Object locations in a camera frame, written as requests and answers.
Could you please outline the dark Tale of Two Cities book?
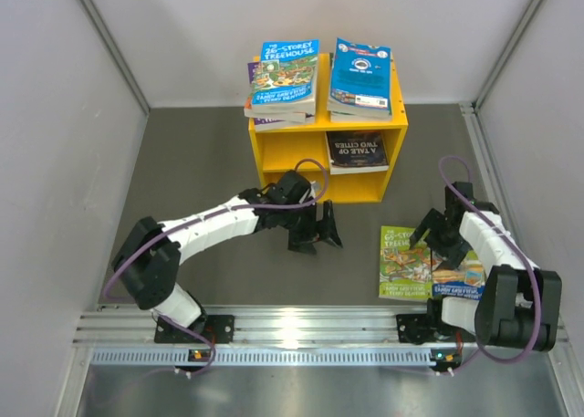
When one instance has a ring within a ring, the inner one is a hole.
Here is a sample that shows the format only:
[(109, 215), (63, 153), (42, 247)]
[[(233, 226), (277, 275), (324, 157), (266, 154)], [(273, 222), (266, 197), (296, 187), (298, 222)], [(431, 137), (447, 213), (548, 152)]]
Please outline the dark Tale of Two Cities book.
[(358, 174), (389, 170), (389, 159), (380, 131), (328, 131), (326, 138), (331, 174)]

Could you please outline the light blue 26-Storey Treehouse book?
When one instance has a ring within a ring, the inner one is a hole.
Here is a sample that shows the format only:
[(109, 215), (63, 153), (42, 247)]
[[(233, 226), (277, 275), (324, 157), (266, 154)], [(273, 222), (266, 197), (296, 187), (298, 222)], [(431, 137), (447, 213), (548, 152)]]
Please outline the light blue 26-Storey Treehouse book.
[(251, 110), (314, 115), (319, 46), (318, 39), (266, 41), (251, 83)]

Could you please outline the blue back-cover book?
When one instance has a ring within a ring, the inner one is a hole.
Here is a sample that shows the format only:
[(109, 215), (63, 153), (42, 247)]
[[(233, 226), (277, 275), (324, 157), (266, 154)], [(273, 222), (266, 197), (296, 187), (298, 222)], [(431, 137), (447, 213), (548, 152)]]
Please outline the blue back-cover book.
[(327, 109), (371, 117), (392, 116), (392, 51), (337, 38), (331, 61)]

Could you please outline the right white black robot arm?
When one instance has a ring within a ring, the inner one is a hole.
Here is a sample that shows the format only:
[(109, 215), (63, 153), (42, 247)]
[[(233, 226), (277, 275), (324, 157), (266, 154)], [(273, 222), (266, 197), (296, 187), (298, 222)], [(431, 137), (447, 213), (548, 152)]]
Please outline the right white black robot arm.
[(444, 188), (443, 211), (431, 209), (410, 237), (423, 241), (441, 271), (457, 271), (474, 253), (484, 271), (476, 299), (450, 291), (431, 297), (413, 334), (416, 343), (448, 340), (458, 330), (482, 346), (526, 351), (553, 349), (558, 333), (562, 280), (557, 272), (537, 266), (505, 229), (493, 203), (477, 201), (469, 182)]

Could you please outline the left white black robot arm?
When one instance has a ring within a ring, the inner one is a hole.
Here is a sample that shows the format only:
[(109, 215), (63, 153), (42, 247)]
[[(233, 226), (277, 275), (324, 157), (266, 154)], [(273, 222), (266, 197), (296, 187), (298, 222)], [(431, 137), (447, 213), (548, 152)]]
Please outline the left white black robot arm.
[(187, 341), (200, 339), (207, 314), (177, 282), (180, 266), (202, 251), (235, 237), (282, 227), (289, 250), (315, 254), (319, 242), (341, 247), (333, 204), (316, 203), (315, 186), (289, 170), (264, 189), (240, 192), (226, 203), (182, 219), (136, 223), (114, 256), (112, 267), (134, 303), (170, 321)]

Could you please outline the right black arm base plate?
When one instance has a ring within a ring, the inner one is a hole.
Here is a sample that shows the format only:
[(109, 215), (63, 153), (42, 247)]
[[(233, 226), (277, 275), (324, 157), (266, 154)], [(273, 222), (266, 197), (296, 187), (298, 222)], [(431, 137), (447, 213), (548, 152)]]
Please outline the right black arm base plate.
[(435, 327), (427, 314), (398, 314), (398, 340), (402, 344), (422, 345), (436, 341)]

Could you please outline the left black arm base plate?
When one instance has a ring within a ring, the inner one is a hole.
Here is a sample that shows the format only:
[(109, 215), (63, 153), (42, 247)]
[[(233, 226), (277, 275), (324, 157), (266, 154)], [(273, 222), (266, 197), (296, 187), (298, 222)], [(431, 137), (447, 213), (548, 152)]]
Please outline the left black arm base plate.
[[(233, 315), (204, 314), (190, 326), (190, 330), (213, 344), (229, 344), (234, 338), (235, 317)], [(192, 334), (176, 328), (162, 318), (157, 319), (154, 342), (158, 344), (201, 343)]]

